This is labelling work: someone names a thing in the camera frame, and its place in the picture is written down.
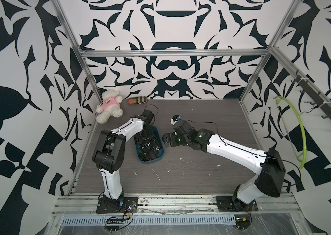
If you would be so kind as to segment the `teal plastic storage box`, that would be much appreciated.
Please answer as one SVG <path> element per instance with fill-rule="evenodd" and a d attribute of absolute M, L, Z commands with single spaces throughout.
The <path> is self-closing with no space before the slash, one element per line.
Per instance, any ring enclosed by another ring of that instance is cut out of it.
<path fill-rule="evenodd" d="M 134 142 L 135 142 L 135 146 L 136 146 L 137 157 L 138 157 L 139 161 L 142 162 L 143 164 L 151 164 L 151 163 L 160 161 L 163 158 L 164 148 L 163 148 L 162 141 L 160 139 L 160 135 L 159 135 L 158 129 L 156 128 L 156 130 L 157 130 L 156 131 L 156 137 L 152 141 L 145 141 L 143 143 L 138 143 L 137 142 L 137 134 L 134 135 Z M 141 161 L 140 160 L 140 154 L 141 154 L 140 147 L 141 146 L 148 147 L 150 150 L 152 150 L 152 149 L 153 150 L 158 150 L 159 151 L 158 158 L 155 159 L 155 160 L 147 161 L 147 162 Z"/>

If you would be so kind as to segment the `black car key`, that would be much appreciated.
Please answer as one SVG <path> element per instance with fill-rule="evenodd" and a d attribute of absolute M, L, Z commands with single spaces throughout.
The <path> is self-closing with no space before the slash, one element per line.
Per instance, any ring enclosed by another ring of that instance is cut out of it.
<path fill-rule="evenodd" d="M 149 156 L 150 156 L 150 159 L 152 160 L 155 160 L 158 158 L 158 154 L 159 154 L 159 151 L 158 150 L 150 150 L 149 151 Z"/>
<path fill-rule="evenodd" d="M 141 153 L 144 153 L 144 154 L 148 154 L 149 151 L 150 151 L 150 149 L 148 147 L 145 147 L 145 146 L 141 146 L 140 150 L 141 150 Z"/>

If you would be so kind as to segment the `black car key box front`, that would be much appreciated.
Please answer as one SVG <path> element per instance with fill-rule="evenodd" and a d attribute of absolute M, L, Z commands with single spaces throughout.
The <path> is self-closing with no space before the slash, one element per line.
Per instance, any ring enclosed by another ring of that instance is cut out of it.
<path fill-rule="evenodd" d="M 147 161 L 150 161 L 152 159 L 151 159 L 151 156 L 148 153 L 142 152 L 140 154 L 140 160 L 143 161 L 143 162 L 147 162 Z"/>

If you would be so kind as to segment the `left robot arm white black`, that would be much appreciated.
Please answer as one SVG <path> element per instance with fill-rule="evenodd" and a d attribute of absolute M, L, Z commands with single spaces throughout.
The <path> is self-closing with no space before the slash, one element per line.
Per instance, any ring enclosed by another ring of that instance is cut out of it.
<path fill-rule="evenodd" d="M 92 160 L 103 178 L 103 195 L 111 200 L 119 200 L 123 195 L 119 169 L 123 164 L 126 142 L 148 128 L 153 117 L 135 116 L 113 130 L 103 130 L 99 134 Z"/>

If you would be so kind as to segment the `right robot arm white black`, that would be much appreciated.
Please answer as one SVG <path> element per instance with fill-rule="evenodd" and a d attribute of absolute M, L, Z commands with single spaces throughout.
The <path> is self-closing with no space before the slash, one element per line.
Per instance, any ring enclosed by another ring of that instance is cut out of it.
<path fill-rule="evenodd" d="M 207 129 L 196 130 L 188 120 L 172 122 L 172 132 L 163 135 L 166 147 L 188 146 L 193 150 L 224 157 L 254 173 L 245 184 L 236 187 L 230 205 L 241 210 L 264 195 L 278 198 L 285 177 L 285 166 L 279 153 L 249 148 L 221 137 Z"/>

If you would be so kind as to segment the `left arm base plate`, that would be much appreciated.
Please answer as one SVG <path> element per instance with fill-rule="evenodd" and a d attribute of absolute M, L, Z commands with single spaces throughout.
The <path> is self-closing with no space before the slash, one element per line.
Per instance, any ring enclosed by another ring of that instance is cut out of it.
<path fill-rule="evenodd" d="M 117 200 L 110 199 L 106 196 L 98 199 L 98 205 L 96 209 L 97 214 L 106 213 L 124 213 L 128 209 L 135 213 L 138 208 L 137 197 L 121 196 Z"/>

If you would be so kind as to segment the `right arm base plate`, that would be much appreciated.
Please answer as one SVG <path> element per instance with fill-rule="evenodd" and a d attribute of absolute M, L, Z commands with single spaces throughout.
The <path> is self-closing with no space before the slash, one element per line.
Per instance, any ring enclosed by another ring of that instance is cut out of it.
<path fill-rule="evenodd" d="M 216 204 L 220 212 L 247 212 L 248 210 L 255 212 L 258 211 L 258 206 L 255 200 L 249 204 L 245 204 L 238 199 L 233 199 L 233 196 L 216 196 Z"/>

